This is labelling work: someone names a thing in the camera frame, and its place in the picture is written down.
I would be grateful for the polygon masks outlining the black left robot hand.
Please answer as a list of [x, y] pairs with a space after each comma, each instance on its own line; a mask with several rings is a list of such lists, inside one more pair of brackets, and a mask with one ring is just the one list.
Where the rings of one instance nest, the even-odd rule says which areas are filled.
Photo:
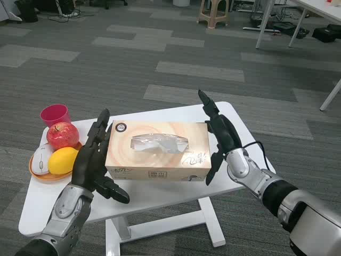
[[101, 111], [87, 134], [86, 143], [80, 148], [72, 169], [71, 183], [91, 192], [97, 191], [106, 199], [114, 199], [128, 204], [130, 198], [127, 192], [106, 176], [107, 157], [112, 125], [109, 125], [108, 109]]

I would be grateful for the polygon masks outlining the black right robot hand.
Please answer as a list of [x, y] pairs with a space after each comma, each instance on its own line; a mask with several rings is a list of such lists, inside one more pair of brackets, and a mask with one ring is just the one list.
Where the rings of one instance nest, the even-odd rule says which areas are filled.
[[210, 157], [212, 166], [206, 176], [206, 185], [209, 186], [227, 154], [241, 148], [242, 143], [234, 125], [224, 115], [219, 114], [215, 102], [202, 90], [198, 90], [198, 96], [203, 103], [205, 114], [209, 117], [209, 120], [205, 121], [208, 132], [215, 136], [218, 148], [218, 152]]

